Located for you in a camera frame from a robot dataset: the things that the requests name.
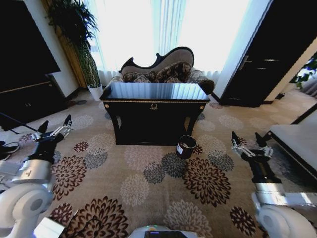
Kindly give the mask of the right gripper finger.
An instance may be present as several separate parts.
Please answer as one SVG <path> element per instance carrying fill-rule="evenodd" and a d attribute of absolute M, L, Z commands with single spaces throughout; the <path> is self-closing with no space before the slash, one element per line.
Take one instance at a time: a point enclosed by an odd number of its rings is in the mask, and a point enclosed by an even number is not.
<path fill-rule="evenodd" d="M 253 156 L 253 152 L 241 144 L 237 134 L 234 131 L 231 133 L 231 136 L 232 136 L 231 141 L 232 141 L 232 150 L 233 151 L 235 151 L 240 156 L 242 154 L 245 154 L 247 157 Z"/>
<path fill-rule="evenodd" d="M 260 149 L 264 151 L 264 155 L 267 157 L 272 157 L 273 149 L 267 145 L 265 139 L 261 137 L 257 132 L 255 132 L 256 142 Z"/>

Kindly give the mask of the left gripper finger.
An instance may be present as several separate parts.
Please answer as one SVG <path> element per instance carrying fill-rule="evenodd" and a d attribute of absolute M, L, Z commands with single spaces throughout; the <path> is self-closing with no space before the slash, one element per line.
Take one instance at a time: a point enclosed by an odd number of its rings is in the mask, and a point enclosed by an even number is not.
<path fill-rule="evenodd" d="M 38 131 L 31 135 L 34 142 L 53 141 L 53 137 L 51 135 L 53 133 L 53 130 L 47 131 L 48 124 L 49 121 L 46 120 L 43 124 L 39 126 Z"/>
<path fill-rule="evenodd" d="M 58 134 L 61 134 L 62 136 L 66 137 L 72 130 L 72 119 L 71 115 L 68 115 L 63 123 L 62 126 L 57 127 L 53 131 L 53 136 L 57 136 Z"/>

